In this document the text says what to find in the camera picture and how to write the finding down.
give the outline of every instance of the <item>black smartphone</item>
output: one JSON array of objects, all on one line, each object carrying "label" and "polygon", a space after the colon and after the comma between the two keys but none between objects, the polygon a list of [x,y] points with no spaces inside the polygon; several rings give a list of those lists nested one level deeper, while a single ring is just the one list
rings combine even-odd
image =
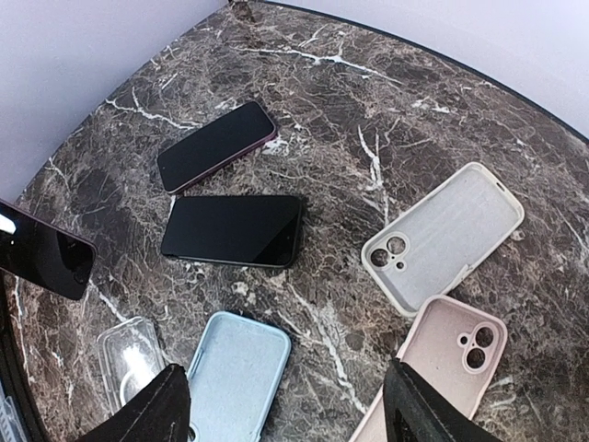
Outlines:
[{"label": "black smartphone", "polygon": [[275,136],[276,126],[264,109],[255,101],[246,103],[157,157],[164,189],[180,192]]},{"label": "black smartphone", "polygon": [[288,267],[303,203],[294,196],[194,196],[174,204],[161,252],[201,262]]},{"label": "black smartphone", "polygon": [[81,299],[94,246],[0,201],[0,268],[70,299]]}]

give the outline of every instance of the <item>marble table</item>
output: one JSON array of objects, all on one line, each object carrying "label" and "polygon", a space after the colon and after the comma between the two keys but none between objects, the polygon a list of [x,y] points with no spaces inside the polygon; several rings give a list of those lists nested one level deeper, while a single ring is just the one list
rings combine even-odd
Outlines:
[{"label": "marble table", "polygon": [[[156,156],[256,99],[280,136],[186,193],[306,199],[287,271],[171,261],[174,199]],[[505,321],[509,343],[475,421],[505,441],[589,434],[589,148],[546,114],[405,42],[264,4],[225,7],[101,104],[18,205],[89,238],[98,262],[73,302],[7,280],[23,363],[47,429],[73,439],[108,416],[97,336],[153,320],[186,366],[209,316],[286,330],[293,352],[265,441],[345,441],[410,324],[360,262],[388,222],[469,161],[525,207],[521,227],[451,293]]]}]

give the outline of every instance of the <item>silicone phone case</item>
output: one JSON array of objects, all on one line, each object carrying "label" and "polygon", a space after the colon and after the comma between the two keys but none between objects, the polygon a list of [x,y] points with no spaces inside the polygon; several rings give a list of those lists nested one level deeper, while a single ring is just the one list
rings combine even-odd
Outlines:
[{"label": "silicone phone case", "polygon": [[98,347],[112,414],[166,367],[154,324],[140,316],[104,331],[98,337]]},{"label": "silicone phone case", "polygon": [[275,327],[213,314],[187,375],[194,440],[258,441],[290,350],[290,339]]},{"label": "silicone phone case", "polygon": [[[362,249],[362,263],[395,308],[423,302],[466,278],[524,220],[524,207],[479,163],[469,163]],[[381,253],[384,265],[372,262]]]},{"label": "silicone phone case", "polygon": [[[484,344],[488,344],[481,347],[477,334],[485,328],[492,335],[480,335],[486,338]],[[409,364],[457,410],[472,419],[506,343],[507,329],[501,320],[451,297],[437,296],[423,304],[397,358]],[[484,362],[476,369],[468,366],[468,353],[473,350],[485,354]],[[387,442],[382,389],[350,442]]]}]

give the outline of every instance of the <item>beige phone case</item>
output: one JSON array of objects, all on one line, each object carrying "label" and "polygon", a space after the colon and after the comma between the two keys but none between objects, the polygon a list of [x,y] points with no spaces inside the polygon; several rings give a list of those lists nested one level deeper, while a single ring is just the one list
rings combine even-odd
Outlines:
[{"label": "beige phone case", "polygon": [[[506,343],[507,329],[501,320],[438,296],[423,304],[397,358],[472,419]],[[382,389],[350,442],[387,442]]]}]

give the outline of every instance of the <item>white wall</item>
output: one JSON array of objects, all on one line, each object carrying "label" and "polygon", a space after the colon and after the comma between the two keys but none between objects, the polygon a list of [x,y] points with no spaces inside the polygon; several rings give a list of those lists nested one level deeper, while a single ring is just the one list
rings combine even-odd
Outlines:
[{"label": "white wall", "polygon": [[589,137],[587,0],[275,0],[438,51]]},{"label": "white wall", "polygon": [[143,63],[226,0],[0,0],[0,198]]}]

